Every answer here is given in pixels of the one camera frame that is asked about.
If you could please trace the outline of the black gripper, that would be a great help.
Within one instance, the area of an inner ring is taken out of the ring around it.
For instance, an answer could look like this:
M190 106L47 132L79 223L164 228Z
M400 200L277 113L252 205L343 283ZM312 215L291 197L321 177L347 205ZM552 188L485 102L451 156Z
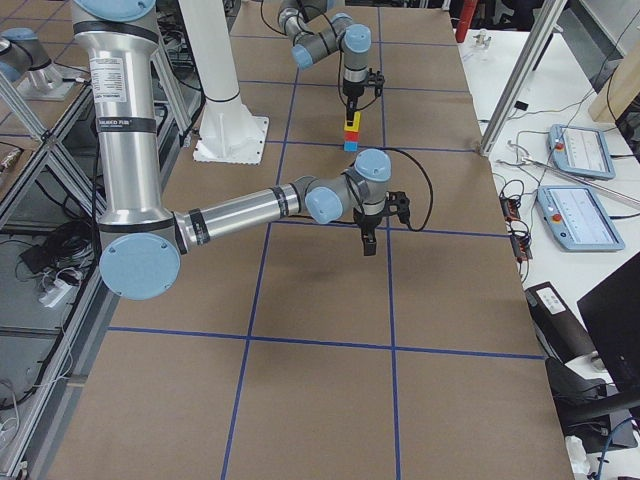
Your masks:
M342 81L342 93L346 96L346 124L355 124L355 115L359 98L364 94L365 82Z
M353 219L360 228L361 241L364 256L375 256L377 253L377 240L375 229L382 219L389 215L387 206L388 195L384 193L382 198L374 203L363 203L353 209Z

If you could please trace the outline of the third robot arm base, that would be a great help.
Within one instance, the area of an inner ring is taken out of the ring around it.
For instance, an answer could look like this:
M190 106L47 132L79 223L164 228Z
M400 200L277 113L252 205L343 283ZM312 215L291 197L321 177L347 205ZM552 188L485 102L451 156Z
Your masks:
M36 33L25 27L1 33L1 73L11 83L20 81L17 90L26 100L63 101L74 82L65 80Z

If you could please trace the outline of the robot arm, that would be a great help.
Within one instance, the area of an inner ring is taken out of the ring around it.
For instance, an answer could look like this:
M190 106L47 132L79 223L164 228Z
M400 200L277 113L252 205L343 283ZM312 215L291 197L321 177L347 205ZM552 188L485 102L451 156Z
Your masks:
M389 157L358 150L358 99L381 90L382 74L368 66L371 33L349 15L332 13L329 1L285 1L277 13L292 43L297 66L309 68L333 53L343 57L345 144L356 159L338 177L304 176L220 205L171 211L161 200L159 147L153 118L152 56L161 46L152 1L75 1L76 42L88 53L96 129L107 206L98 220L99 270L115 294L132 300L156 297L176 281L182 256L192 247L284 217L308 213L320 224L352 212L366 255L376 251L375 230L388 215ZM329 14L327 28L310 20Z
M272 31L289 38L292 56L301 70L335 52L341 54L342 72L338 82L346 109L345 127L350 129L359 122L358 101L365 89L373 87L374 96L379 97L384 76L369 68L370 29L345 13L327 17L326 12L333 7L332 1L283 1Z

